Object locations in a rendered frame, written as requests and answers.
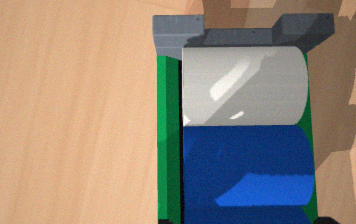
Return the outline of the blue cylinder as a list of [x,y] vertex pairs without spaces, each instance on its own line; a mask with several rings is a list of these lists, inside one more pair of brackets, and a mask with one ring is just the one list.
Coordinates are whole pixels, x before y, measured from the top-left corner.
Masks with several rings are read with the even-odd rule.
[[311,224],[300,207],[184,209],[184,224]]
[[304,207],[314,177],[298,125],[183,126],[185,209]]

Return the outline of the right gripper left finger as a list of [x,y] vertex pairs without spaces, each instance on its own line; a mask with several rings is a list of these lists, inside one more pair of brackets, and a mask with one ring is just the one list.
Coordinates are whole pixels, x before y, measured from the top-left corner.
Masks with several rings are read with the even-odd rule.
[[169,219],[158,219],[158,224],[173,224],[173,222],[169,222]]

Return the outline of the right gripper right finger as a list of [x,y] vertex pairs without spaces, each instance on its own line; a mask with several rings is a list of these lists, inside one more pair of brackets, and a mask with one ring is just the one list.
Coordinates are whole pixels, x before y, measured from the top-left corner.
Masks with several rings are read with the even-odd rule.
[[317,217],[313,224],[340,224],[331,217]]

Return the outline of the white cylinder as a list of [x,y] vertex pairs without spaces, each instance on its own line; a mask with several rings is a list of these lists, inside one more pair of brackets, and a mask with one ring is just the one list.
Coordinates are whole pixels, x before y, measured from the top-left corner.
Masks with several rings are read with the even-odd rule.
[[296,46],[182,47],[183,126],[295,125],[307,96]]

